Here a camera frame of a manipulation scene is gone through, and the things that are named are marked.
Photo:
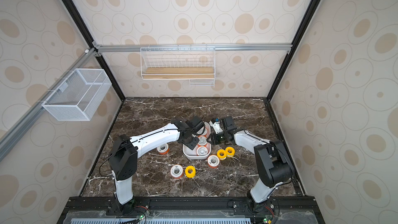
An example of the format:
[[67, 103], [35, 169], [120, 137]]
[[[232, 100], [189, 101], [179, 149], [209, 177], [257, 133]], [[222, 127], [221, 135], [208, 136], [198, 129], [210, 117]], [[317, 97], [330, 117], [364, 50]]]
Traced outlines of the white plastic storage box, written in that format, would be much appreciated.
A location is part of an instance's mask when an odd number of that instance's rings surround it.
[[204, 122], [204, 124], [204, 133], [198, 136], [199, 142], [194, 147], [194, 150], [191, 150], [187, 146], [183, 145], [182, 151], [184, 155], [190, 160], [206, 159], [211, 153], [211, 143], [207, 141], [211, 134], [210, 125], [208, 122]]

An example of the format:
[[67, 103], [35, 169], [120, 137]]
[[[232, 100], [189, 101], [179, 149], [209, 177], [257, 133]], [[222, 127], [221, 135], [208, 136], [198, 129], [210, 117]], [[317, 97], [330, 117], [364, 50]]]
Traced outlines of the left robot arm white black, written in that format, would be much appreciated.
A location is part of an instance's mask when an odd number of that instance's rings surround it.
[[115, 196], [119, 204], [133, 200], [132, 177], [137, 171], [138, 159], [147, 152], [170, 142], [182, 144], [194, 150], [200, 136], [208, 136], [210, 128], [198, 116], [191, 120], [173, 120], [167, 125], [146, 134], [128, 137], [119, 136], [108, 156], [115, 180]]

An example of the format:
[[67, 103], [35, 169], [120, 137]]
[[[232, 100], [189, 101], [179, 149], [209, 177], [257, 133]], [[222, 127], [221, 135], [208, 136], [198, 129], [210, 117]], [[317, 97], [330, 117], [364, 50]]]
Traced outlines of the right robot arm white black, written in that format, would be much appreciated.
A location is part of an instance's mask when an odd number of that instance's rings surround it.
[[227, 142], [254, 154], [259, 179], [250, 190], [252, 202], [265, 202], [279, 186], [294, 178], [293, 162], [282, 141], [266, 140], [239, 128], [231, 116], [214, 118], [209, 124], [214, 130], [210, 135], [211, 144]]

